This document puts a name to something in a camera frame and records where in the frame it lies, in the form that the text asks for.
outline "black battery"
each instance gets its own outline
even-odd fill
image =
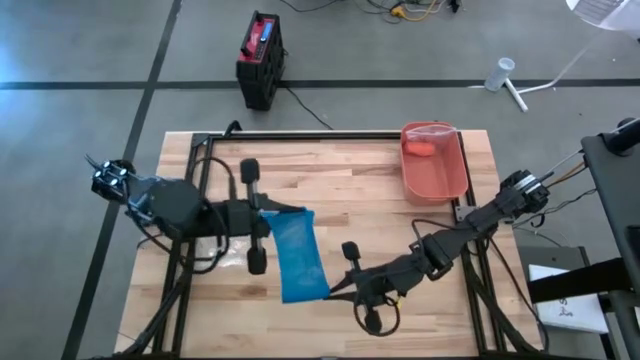
[[[284,71],[278,15],[253,12],[236,61],[236,77],[249,109],[269,110]]]

